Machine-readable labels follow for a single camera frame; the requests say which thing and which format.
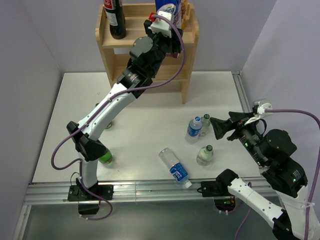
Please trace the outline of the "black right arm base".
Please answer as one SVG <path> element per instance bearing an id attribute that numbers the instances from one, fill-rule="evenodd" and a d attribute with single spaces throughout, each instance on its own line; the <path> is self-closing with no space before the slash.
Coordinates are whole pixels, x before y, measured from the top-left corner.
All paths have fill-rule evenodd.
<path id="1" fill-rule="evenodd" d="M 230 196 L 227 185 L 217 180 L 201 181 L 197 192 L 204 198 Z"/>

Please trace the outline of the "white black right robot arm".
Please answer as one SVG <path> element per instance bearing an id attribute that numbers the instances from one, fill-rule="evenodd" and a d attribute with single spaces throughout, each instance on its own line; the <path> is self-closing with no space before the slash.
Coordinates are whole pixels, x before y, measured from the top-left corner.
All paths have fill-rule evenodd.
<path id="1" fill-rule="evenodd" d="M 262 107 L 248 113 L 229 112 L 229 119 L 212 117 L 210 123 L 216 139 L 232 131 L 227 140 L 239 140 L 257 165 L 267 168 L 262 176 L 281 199 L 283 207 L 268 201 L 229 168 L 209 185 L 202 185 L 202 195 L 238 197 L 268 223 L 278 240 L 318 240 L 320 222 L 312 199 L 320 166 L 316 166 L 309 186 L 303 167 L 291 158 L 297 147 L 289 134 L 280 129 L 272 129 L 265 135 L 258 132 L 257 122 L 273 112 Z"/>

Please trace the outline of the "blue grape juice carton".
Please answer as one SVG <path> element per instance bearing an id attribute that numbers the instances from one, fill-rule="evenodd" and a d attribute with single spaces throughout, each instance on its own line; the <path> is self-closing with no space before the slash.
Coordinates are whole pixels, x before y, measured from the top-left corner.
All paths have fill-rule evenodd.
<path id="1" fill-rule="evenodd" d="M 181 23 L 181 1 L 180 0 L 156 0 L 156 17 L 149 27 L 151 32 L 159 38 L 160 42 L 167 44 L 167 55 L 177 58 L 181 53 L 181 42 L 175 31 L 179 32 L 180 37 L 183 36 Z"/>

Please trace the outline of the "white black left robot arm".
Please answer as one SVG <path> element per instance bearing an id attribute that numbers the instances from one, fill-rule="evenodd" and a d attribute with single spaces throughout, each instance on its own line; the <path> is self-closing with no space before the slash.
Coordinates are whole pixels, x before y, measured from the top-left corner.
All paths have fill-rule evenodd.
<path id="1" fill-rule="evenodd" d="M 145 90 L 155 88 L 153 78 L 166 55 L 180 54 L 184 49 L 180 32 L 169 36 L 150 33 L 138 38 L 129 52 L 127 67 L 108 95 L 85 118 L 67 124 L 80 158 L 79 194 L 86 200 L 95 198 L 98 193 L 98 160 L 107 153 L 107 147 L 99 140 L 103 130 Z"/>

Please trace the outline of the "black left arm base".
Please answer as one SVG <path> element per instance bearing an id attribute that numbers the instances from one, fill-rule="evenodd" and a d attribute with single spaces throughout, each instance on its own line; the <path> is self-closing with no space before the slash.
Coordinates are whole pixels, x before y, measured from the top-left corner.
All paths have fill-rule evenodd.
<path id="1" fill-rule="evenodd" d="M 108 201 L 113 197 L 114 186 L 112 184 L 96 185 L 90 188 L 94 194 Z M 81 215 L 96 215 L 100 209 L 101 200 L 92 196 L 78 185 L 71 185 L 67 196 L 68 202 L 78 202 L 78 213 Z"/>

